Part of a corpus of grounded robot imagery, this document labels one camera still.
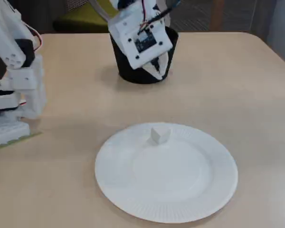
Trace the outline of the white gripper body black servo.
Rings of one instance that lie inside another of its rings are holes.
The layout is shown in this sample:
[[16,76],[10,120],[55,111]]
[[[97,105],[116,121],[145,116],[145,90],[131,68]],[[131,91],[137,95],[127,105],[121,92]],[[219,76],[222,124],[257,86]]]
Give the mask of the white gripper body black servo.
[[112,6],[118,10],[116,17],[138,14],[138,17],[152,18],[157,15],[155,0],[110,0]]

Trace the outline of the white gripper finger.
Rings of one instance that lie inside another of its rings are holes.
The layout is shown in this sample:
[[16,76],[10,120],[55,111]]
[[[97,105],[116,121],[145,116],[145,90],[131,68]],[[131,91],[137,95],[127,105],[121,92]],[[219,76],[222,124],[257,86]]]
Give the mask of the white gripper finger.
[[159,56],[158,64],[159,64],[159,70],[158,70],[158,77],[163,77],[166,73],[167,66],[169,62],[169,55],[168,52],[163,53]]
[[143,69],[148,72],[151,76],[156,79],[162,79],[161,73],[156,69],[156,67],[151,63],[147,63],[143,66]]

